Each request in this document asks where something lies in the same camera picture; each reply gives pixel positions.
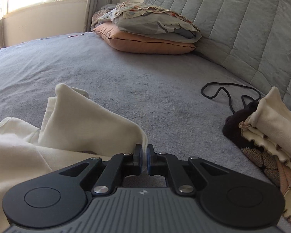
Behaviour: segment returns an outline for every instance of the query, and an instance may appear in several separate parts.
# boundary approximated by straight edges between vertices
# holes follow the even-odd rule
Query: black cord
[[[250,99],[250,100],[253,101],[253,102],[257,102],[258,100],[260,100],[260,99],[262,98],[261,93],[260,93],[257,89],[255,89],[255,88],[253,88],[253,87],[249,87],[249,86],[241,85],[241,84],[236,84],[236,83],[209,82],[209,83],[207,83],[205,86],[202,87],[202,89],[201,89],[200,92],[202,93],[203,96],[205,96],[205,97],[208,98],[208,99],[213,99],[213,98],[215,98],[215,97],[219,94],[219,92],[221,91],[221,89],[222,89],[223,91],[225,91],[226,94],[227,94],[227,96],[228,96],[228,104],[229,104],[230,109],[231,109],[231,111],[233,112],[233,114],[235,113],[235,111],[234,111],[233,106],[232,106],[232,98],[231,98],[231,96],[230,96],[230,93],[227,91],[227,89],[224,88],[224,87],[219,87],[219,89],[217,90],[217,92],[215,93],[215,95],[213,95],[213,96],[208,96],[208,95],[206,95],[206,94],[204,93],[204,90],[206,89],[206,87],[208,87],[208,86],[210,86],[210,85],[222,85],[222,86],[233,85],[233,86],[238,86],[238,87],[242,87],[242,88],[246,88],[246,89],[252,89],[252,90],[254,90],[255,92],[257,92],[257,93],[259,94],[259,97],[258,97],[257,99],[253,99],[253,98],[252,98],[251,96],[249,96],[249,95],[242,95],[242,96],[241,96],[241,101],[242,101],[242,103],[243,103],[243,105],[244,105],[244,108],[247,106],[246,102],[244,101],[244,98],[245,98],[245,97],[248,98],[248,99]]]

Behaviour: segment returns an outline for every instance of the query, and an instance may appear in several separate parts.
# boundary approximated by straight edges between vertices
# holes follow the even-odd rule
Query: cream fabric
[[[64,84],[55,92],[41,130],[17,118],[0,122],[0,233],[9,227],[2,198],[14,185],[92,157],[77,151],[93,151],[103,161],[133,152],[137,143],[145,152],[147,136],[138,125]]]
[[[266,97],[260,100],[248,124],[267,135],[291,155],[291,111],[281,100],[278,88],[273,87]]]
[[[291,155],[283,148],[278,150],[277,145],[269,138],[264,138],[264,134],[261,131],[246,124],[247,120],[239,124],[241,135],[248,141],[254,141],[257,146],[263,147],[270,155],[277,156],[280,162],[291,169]]]
[[[239,127],[244,138],[264,147],[291,169],[291,111],[281,100],[276,87],[260,100],[257,110]],[[284,197],[283,216],[291,222],[291,185],[287,186]]]

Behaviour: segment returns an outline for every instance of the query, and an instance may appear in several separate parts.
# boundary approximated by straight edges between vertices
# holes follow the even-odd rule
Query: pen
[[[80,34],[80,35],[72,35],[72,36],[68,36],[68,37],[77,37],[77,36],[84,36],[84,34]]]

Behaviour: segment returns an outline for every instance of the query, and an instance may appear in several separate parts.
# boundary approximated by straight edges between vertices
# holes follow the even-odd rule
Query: pillow
[[[112,24],[112,22],[97,26],[93,32],[99,35],[109,46],[126,52],[183,54],[191,52],[196,48],[194,44],[190,43],[179,43],[123,32],[115,24]]]
[[[102,17],[103,15],[108,14],[111,10],[115,8],[115,4],[107,4],[101,7],[98,11],[96,11],[92,16],[92,24],[91,24],[91,31],[98,25],[98,18]]]
[[[97,19],[112,21],[120,31],[182,43],[196,43],[199,29],[181,14],[160,6],[138,2],[118,3],[116,8]]]

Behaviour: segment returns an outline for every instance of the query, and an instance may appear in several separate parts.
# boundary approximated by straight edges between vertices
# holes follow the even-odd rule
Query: orange pillow
[[[193,51],[196,46],[169,40],[144,37],[123,32],[112,22],[103,23],[93,30],[114,49],[134,53],[183,54]]]

